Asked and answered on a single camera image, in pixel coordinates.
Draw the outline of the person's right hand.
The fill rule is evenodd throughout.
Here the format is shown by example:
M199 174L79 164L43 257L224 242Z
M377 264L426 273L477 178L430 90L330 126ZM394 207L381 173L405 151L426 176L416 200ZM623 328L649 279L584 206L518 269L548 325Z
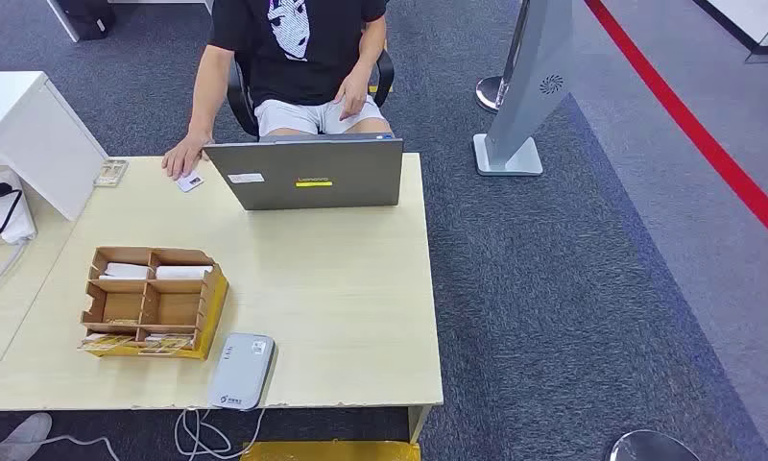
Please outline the person's right hand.
M201 160L208 160L204 146L213 141L212 133L188 132L162 158L161 168L173 181L188 177Z

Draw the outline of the person's left hand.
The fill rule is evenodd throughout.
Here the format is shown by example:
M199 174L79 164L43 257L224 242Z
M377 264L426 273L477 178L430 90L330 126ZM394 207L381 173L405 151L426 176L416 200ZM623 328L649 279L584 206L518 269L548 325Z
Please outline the person's left hand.
M358 62L340 84L334 98L334 103L341 109L340 121L357 115L364 107L371 73L372 69L367 64Z

